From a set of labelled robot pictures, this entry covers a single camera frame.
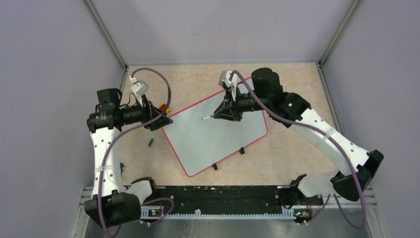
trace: reflective floor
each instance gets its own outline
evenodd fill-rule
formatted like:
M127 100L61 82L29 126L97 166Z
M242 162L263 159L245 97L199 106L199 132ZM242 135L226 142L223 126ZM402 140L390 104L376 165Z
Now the reflective floor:
M360 211L347 212L351 221L360 224ZM89 222L85 238L104 238L103 230ZM138 222L124 224L118 238L369 238L349 226L338 210L326 209L309 226L291 226L281 220L166 220L148 228Z

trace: beige table surface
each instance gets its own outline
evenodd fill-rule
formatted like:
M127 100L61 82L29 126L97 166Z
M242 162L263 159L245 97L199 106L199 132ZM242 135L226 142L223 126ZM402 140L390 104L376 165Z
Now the beige table surface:
M223 70L238 70L244 77L260 67L280 75L284 91L295 92L333 125L325 93L315 63L194 64L149 66L162 73L172 90L171 113L177 112L221 90L218 80ZM130 67L129 75L138 67ZM150 89L146 95L155 106L166 103L166 85L159 76L146 71L136 74ZM128 102L132 84L127 79L121 103ZM300 174L318 174L337 167L308 140L295 134L266 114L268 134L218 163L218 170L204 170L188 177L162 130L138 129L119 140L120 160L125 164L124 184L151 176L158 185L284 185ZM127 125L123 130L133 127ZM150 139L154 142L148 147Z

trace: metal frame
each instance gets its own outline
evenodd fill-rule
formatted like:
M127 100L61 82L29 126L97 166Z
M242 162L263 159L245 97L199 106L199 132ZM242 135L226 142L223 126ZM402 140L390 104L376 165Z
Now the metal frame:
M91 14L94 22L96 23L98 30L100 31L100 33L102 34L105 42L107 43L109 49L111 50L112 54L114 55L114 57L117 59L118 63L120 64L120 66L123 68L124 72L123 72L123 76L121 79L121 83L120 83L120 89L123 90L124 88L124 84L127 78L127 74L128 74L128 65L125 63L121 53L119 52L115 42L113 41L111 35L109 34L105 24L103 23L99 13L97 12L94 4L92 3L92 0L83 0L83 2L85 3L87 9L89 10L89 13ZM333 39L331 40L330 44L328 45L325 53L323 54L322 58L319 60L319 62L316 63L317 69L318 69L318 73L322 82L322 86L324 88L325 91L325 95L327 98L327 102L328 105L330 107L331 110L331 114L334 120L334 124L336 126L336 129L342 133L343 135L346 134L345 131L345 127L342 124L342 120L340 117L340 113L338 110L338 107L336 105L336 102L334 100L334 95L332 93L331 87L330 87L330 83L329 80L324 72L324 65L327 62L329 56L331 55L331 53L333 52L334 48L336 47L336 45L338 44L339 40L341 39L343 33L345 32L345 30L347 29L347 26L349 25L351 19L354 17L355 12L357 11L357 9L360 7L361 3L363 2L363 0L354 0L349 11L347 12L347 14L345 15L345 17L343 18L342 23L340 24L340 26L338 27ZM85 213L84 208L83 208L83 203L86 200L90 200L91 199L91 194L92 194L92 187L85 187L82 197L80 199L79 205L78 205L78 211L77 211L77 216L75 219L75 222L73 224L73 230L72 230L72 234L71 237L72 238L80 238L80 237L84 237L87 227L88 227L88 222L90 220L89 216ZM371 237L372 238L388 238L389 237L389 233L388 230L386 228L386 224L382 218L380 209L378 207L378 204L376 202L376 198L375 195L373 193L372 187L368 186L368 188L365 190L364 192L364 196L365 196L365 200L366 200L366 204L367 204L367 221L368 221L368 228L370 230L371 233ZM339 197L339 201L340 204L342 205L343 208L345 209L360 209L360 203L359 202L351 202L348 201L346 199L340 198ZM326 206L326 209L338 209L337 203L335 201L335 199L330 199L328 205Z

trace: whiteboard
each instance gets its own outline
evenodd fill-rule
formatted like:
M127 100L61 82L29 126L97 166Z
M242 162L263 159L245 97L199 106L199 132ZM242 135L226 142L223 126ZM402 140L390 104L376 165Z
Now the whiteboard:
M247 80L253 89L252 80ZM238 88L248 92L244 85ZM267 134L263 112L243 113L240 122L202 118L212 115L225 95L211 95L171 116L173 123L163 128L187 176L194 176L229 157Z

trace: purple cable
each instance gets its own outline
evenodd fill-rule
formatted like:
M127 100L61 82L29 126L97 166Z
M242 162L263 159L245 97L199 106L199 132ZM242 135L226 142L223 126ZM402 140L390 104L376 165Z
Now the purple cable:
M159 73L159 72L157 72L156 70L154 70L154 69L152 69L152 68L147 68L147 67L143 67L143 68L138 68L138 69L136 69L132 74L131 74L131 77L133 77L134 76L134 74L135 73L137 73L138 71L141 71L141 70L148 70L148 71L151 71L151 72L153 72L153 73L156 73L157 75L159 75L164 81L165 81L165 83L166 83L166 86L168 87L168 101L166 102L166 107L165 107L165 109L163 109L163 111L159 114L159 116L157 116L157 117L155 117L155 118L153 118L152 120L150 120L150 121L148 121L148 122L146 122L146 123L143 123L143 124L141 124L141 125L137 125L137 126L135 126L135 127L132 127L132 128L130 128L130 129L128 129L128 130L126 130L126 131L124 131L124 132L122 132L121 134L119 134L112 142L111 142L111 144L109 145L109 147L108 147L108 149L106 150L106 152L105 152L105 155L104 155L104 158L102 159L102 167L104 167L105 165L106 165L106 161L107 161L107 159L108 159L108 155L109 155L109 153L111 152L111 148L114 146L114 144L117 142L117 140L119 139L119 138L121 138L123 135L125 135L125 134L127 134L127 133L129 133L129 132L131 132L131 131L134 131L135 129L138 129L138 128L141 128L141 127L144 127L144 126L147 126L147 125L149 125L149 124L151 124L151 123L153 123L153 122L155 122L155 121L157 121L162 115L163 115L163 113L164 112L166 112L166 109L168 109L168 107L169 107L169 103L170 103L170 99L171 99L171 90L170 90L170 86L169 86L169 83L168 83L168 80L166 80L166 78L161 74L161 73ZM115 234L114 235L111 235L111 233L109 233L109 230L108 230L108 228L106 227L106 224L105 224L105 218L104 218L104 213L103 213L103 210L102 210L102 185L103 185L103 180L104 180L104 172L103 171L101 171L100 173L99 173L99 185L98 185L98 212L99 212L99 220L101 221L101 225L102 225L102 228L103 228L103 230L104 230L104 232L105 232L105 234L108 236L108 237L110 237L110 238L113 238L113 237L115 237L117 234L118 234L118 232L119 232L119 230L120 230L120 228L121 228L121 225L119 225L119 227L118 227L118 229L117 229L117 231L115 232Z
M318 132L319 134L321 134L322 136L326 136L327 135L326 132L322 131L321 129L319 129L319 128L315 127L315 126L311 126L311 125L304 124L304 123L301 123L301 122L296 122L296 121L288 120L288 119L285 119L285 118L282 118L282 117L278 116L277 114L275 114L274 112L272 112L266 105L264 105L264 103L261 102L261 100L255 94L255 92L251 89L251 87L249 86L249 84L247 83L247 81L245 80L245 78L238 71L236 71L236 70L232 71L232 73L230 74L229 81L232 81L232 78L233 78L233 75L234 74L237 74L238 75L238 77L241 79L242 83L248 89L249 93L252 95L252 97L255 99L255 101L258 103L258 105L260 105L261 108L263 108L270 116L276 118L279 121L282 121L282 122L285 122L285 123L288 123L288 124L303 126L303 127L312 129L312 130ZM357 192L358 192L359 197L360 197L360 203L362 204L362 214L363 214L362 225L360 227L358 227L358 226L355 226L353 223L350 222L349 218L346 216L346 214L344 213L343 208L341 207L340 203L338 202L338 199L336 198L338 208L340 209L341 214L343 215L344 219L349 223L350 226L352 226L353 228L358 229L358 230L363 230L365 228L366 224L367 224L366 203L365 203L365 198L363 197L362 187L360 187L359 179L357 178L357 175L356 175L356 171L354 170L353 165L352 165L352 163L350 161L350 158L347 156L347 154L344 151L343 147L341 147L340 144L338 144L338 142L336 140L334 140L332 137L329 136L327 138L328 138L328 140L330 140L335 145L335 147L337 147L337 149L343 155L344 159L346 160L347 165L350 168L350 171L352 173L352 177L353 177L353 179L355 181L355 184L356 184ZM323 207L321 207L321 209L319 210L319 212L316 215L318 215L325 208L325 204L324 204Z
M173 203L173 201L172 201L172 199L170 199L170 198L167 198L167 197L162 197L162 198L157 198L157 199L153 199L153 200L150 200L150 201L147 201L147 202L145 202L145 203L143 203L143 206L146 206L146 205L150 205L150 204L152 204L152 203L154 203L154 202L161 202L161 201L169 201L169 202L171 202L171 208L169 209L169 211L168 212L166 212L161 218L159 218L158 220L156 220L156 221L154 221L154 222L152 222L152 223L150 223L150 226L152 226L152 225L155 225L155 224L158 224L158 223L160 223L160 222L162 222L162 220L167 216L167 215L169 215L170 214L170 212L173 210L173 207L175 206L175 204Z

